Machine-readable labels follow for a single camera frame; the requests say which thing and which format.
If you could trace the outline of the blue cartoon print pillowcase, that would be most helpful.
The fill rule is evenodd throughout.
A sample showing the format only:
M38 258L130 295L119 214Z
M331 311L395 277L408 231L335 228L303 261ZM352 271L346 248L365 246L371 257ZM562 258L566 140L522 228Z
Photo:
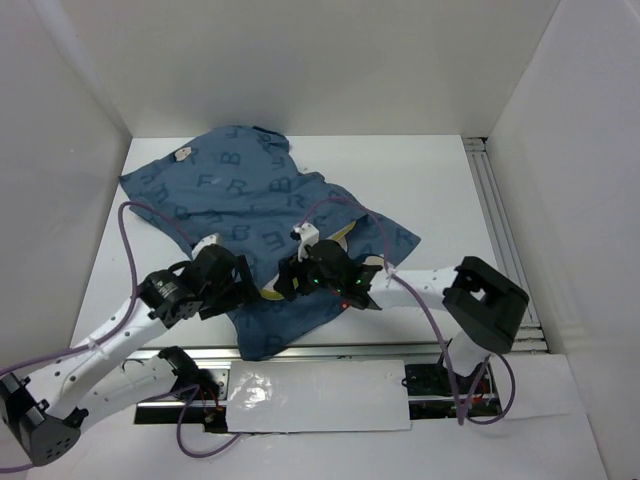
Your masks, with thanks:
M190 253L218 234L244 255L254 282L264 287L290 256L290 233L301 220L321 236L341 233L348 255L382 254L397 265L420 243L406 227L367 214L343 187L318 172L302 173L289 140L259 127L224 126L200 135L165 157L121 176L133 212Z

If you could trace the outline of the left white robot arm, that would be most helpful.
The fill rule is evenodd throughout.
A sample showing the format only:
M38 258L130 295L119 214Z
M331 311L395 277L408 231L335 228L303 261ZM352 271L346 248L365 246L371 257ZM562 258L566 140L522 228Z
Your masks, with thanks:
M1 420L31 466L65 455L101 420L150 398L217 399L220 386L180 347L147 360L133 353L178 323L225 314L260 297L245 256L212 243L194 259L152 272L71 355L21 377L1 377Z

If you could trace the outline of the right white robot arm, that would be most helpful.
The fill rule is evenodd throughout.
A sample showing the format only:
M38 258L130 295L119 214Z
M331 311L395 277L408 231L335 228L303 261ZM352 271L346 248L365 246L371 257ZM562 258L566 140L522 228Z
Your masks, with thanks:
M460 327L436 369L448 392L460 391L487 358L511 352L530 297L484 260L466 256L453 267L398 270L382 254L350 257L344 241L321 238L308 222L294 227L292 237L296 249L279 261L266 297L294 301L327 290L358 310L447 312Z

